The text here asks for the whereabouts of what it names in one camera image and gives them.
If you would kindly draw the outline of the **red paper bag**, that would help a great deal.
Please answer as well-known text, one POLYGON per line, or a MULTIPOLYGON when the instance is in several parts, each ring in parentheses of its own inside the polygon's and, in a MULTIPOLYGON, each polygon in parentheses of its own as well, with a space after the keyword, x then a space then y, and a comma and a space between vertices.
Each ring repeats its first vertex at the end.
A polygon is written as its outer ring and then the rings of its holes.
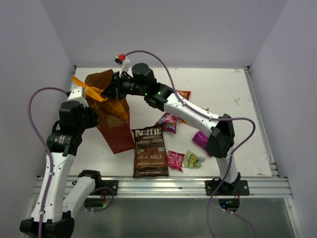
MULTIPOLYGON (((106 70, 99 73, 93 73, 86 77, 85 84, 89 87, 97 87, 105 90, 111 82, 113 71, 106 70)), ((106 140, 108 146, 114 154, 134 149, 134 141, 130 129, 130 117, 128 121, 119 119, 106 112, 101 103, 93 102, 92 99, 86 99, 89 105, 94 109, 98 116, 99 125, 97 128, 106 140)), ((130 109, 126 99, 120 100, 128 113, 130 109)))

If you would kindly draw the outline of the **purple Fox's berries candy bag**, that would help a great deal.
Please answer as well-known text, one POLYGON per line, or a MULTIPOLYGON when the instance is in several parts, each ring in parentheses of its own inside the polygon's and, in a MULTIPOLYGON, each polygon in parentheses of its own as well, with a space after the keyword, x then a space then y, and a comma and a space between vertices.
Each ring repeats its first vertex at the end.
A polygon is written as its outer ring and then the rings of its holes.
POLYGON ((179 121, 181 121, 180 117, 178 117, 178 116, 176 116, 174 114, 165 112, 160 117, 160 119, 156 122, 155 125, 162 124, 164 131, 169 131, 169 132, 172 132, 172 133, 176 134, 176 132, 177 132, 177 123, 179 121))

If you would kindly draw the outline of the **red peanut snack packet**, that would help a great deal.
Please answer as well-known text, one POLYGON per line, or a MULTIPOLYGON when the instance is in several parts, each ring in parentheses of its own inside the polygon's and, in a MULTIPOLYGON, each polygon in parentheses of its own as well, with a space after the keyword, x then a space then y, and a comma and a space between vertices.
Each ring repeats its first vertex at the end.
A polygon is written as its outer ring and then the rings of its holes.
POLYGON ((191 91, 177 90, 176 92, 181 98, 183 98, 185 100, 189 100, 190 95, 191 95, 191 91))

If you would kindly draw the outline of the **orange candy packet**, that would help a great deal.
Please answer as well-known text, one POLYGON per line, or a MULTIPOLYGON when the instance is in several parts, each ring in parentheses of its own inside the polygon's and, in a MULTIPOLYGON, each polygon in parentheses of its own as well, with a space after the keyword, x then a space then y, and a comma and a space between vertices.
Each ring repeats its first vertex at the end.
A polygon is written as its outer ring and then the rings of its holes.
POLYGON ((185 119, 180 119, 180 122, 193 127, 194 125, 192 124, 192 122, 196 122, 197 120, 200 120, 200 117, 196 113, 193 113, 189 121, 185 119))

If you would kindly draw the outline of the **brown sea salt chips bag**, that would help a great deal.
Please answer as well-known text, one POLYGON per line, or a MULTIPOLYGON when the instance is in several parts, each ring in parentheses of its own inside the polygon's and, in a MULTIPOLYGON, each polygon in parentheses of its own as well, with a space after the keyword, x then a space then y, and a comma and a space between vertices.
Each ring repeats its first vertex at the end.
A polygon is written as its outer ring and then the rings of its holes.
POLYGON ((163 124, 132 130, 135 142, 134 178, 167 177, 163 124))

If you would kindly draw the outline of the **pink candy packet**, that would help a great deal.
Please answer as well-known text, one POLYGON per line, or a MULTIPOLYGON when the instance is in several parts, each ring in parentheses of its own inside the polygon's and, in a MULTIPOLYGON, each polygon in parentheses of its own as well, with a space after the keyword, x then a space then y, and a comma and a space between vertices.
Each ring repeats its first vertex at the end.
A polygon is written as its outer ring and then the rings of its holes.
POLYGON ((168 161, 168 166, 172 170, 178 170, 183 172, 182 170, 182 162, 184 161, 185 154, 174 152, 168 150, 167 152, 167 161, 168 161))

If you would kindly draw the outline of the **magenta grape candy bag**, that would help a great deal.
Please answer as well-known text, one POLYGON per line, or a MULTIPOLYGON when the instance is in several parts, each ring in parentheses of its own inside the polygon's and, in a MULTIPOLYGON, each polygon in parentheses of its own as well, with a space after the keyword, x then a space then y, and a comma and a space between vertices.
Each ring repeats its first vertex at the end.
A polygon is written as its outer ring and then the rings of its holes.
POLYGON ((202 131, 198 131, 192 138, 192 141, 194 143, 196 143, 199 147, 201 147, 207 154, 209 157, 212 157, 212 154, 210 154, 209 152, 207 152, 206 150, 206 145, 207 145, 207 141, 208 141, 208 137, 206 135, 204 135, 204 133, 202 131))

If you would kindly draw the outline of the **green snack packet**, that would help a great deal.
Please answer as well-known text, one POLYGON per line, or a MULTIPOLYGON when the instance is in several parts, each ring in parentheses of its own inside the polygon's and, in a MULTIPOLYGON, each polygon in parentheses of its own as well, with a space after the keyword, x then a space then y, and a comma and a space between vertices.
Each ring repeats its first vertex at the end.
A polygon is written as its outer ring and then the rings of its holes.
POLYGON ((202 163, 206 160, 205 157, 197 156, 194 152, 188 150, 185 154, 182 166, 185 168, 199 168, 202 163))

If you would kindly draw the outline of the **yellow honey dijon chips bag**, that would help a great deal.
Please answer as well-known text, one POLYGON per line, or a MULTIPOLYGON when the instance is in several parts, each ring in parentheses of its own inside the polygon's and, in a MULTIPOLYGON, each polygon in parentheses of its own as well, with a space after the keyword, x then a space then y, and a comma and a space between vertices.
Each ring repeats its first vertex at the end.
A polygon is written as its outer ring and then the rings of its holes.
POLYGON ((123 103, 118 100, 112 100, 107 97, 103 97, 101 95, 102 90, 97 87, 89 87, 84 82, 80 81, 74 75, 72 76, 72 81, 79 87, 83 87, 85 89, 85 97, 86 99, 92 99, 93 102, 98 102, 103 105, 106 109, 106 112, 125 121, 129 119, 128 110, 126 110, 123 106, 123 103))

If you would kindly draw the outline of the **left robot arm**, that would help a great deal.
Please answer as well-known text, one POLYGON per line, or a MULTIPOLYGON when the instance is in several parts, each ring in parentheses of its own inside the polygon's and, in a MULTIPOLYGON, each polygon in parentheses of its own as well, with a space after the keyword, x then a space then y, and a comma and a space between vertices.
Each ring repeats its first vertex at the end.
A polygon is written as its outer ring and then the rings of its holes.
POLYGON ((21 221, 20 231, 31 238, 69 238, 75 216, 90 194, 102 191, 98 171, 83 170, 75 186, 65 195, 69 171, 75 160, 82 135, 98 124, 97 115, 86 100, 67 100, 59 109, 59 121, 47 138, 49 154, 37 204, 29 219, 21 221))

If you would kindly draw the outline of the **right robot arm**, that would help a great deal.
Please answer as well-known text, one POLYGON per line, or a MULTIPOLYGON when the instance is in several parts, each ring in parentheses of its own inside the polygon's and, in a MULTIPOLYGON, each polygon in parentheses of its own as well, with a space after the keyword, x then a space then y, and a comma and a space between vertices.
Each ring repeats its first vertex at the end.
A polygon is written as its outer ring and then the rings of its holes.
POLYGON ((184 99, 171 87, 157 82, 152 69, 145 63, 134 65, 131 75, 123 69, 114 73, 102 95, 114 100, 122 100, 127 95, 142 96, 150 107, 193 125, 208 137, 206 151, 216 158, 222 192, 230 195, 238 189, 241 175, 232 156, 235 132, 229 115, 212 114, 184 99))

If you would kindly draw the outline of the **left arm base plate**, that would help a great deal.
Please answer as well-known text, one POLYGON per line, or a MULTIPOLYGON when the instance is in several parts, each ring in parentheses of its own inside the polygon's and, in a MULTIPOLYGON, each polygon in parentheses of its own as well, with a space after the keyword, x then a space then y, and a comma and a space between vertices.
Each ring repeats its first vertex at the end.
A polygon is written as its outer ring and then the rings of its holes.
MULTIPOLYGON (((113 191, 114 196, 117 196, 117 191, 119 188, 119 181, 118 180, 114 180, 114 179, 106 179, 106 180, 101 180, 101 182, 99 183, 98 188, 101 187, 107 187, 110 188, 113 191)), ((108 189, 101 189, 99 191, 97 191, 97 195, 101 195, 101 196, 107 196, 110 195, 112 196, 112 192, 109 191, 108 189)))

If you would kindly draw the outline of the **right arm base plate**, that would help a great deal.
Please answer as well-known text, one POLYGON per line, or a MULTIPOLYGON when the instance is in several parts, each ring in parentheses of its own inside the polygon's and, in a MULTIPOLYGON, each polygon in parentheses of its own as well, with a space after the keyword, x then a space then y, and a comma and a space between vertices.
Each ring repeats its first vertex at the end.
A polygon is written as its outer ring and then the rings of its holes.
MULTIPOLYGON (((205 191, 207 196, 211 196, 220 184, 218 179, 206 180, 205 191)), ((233 184, 224 182, 221 187, 215 192, 214 196, 249 196, 249 185, 246 180, 239 180, 233 184)))

